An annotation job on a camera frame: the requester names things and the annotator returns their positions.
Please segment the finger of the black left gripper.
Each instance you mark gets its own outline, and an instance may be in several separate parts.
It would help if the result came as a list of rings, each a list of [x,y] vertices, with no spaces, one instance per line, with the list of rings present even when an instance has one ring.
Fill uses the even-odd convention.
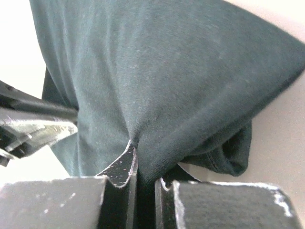
[[[0,83],[0,164],[29,157],[77,133],[77,111]]]

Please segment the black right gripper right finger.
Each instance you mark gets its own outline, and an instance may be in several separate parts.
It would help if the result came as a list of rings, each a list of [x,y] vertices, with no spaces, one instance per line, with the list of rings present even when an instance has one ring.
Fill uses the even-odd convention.
[[[266,183],[200,181],[176,165],[155,181],[157,229],[298,229],[289,197]]]

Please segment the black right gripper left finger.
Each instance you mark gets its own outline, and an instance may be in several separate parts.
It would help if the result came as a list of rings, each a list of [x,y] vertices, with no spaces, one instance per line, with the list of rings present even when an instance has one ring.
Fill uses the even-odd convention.
[[[94,177],[23,181],[0,187],[3,229],[134,229],[138,158],[125,151]]]

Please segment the black t shirt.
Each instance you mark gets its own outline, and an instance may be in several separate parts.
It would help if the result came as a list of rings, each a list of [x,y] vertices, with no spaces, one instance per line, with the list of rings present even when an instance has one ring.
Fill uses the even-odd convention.
[[[154,183],[179,162],[241,175],[252,119],[305,69],[305,45],[223,0],[32,0],[42,97],[78,111],[52,146],[69,175],[94,176],[132,143],[138,227]]]

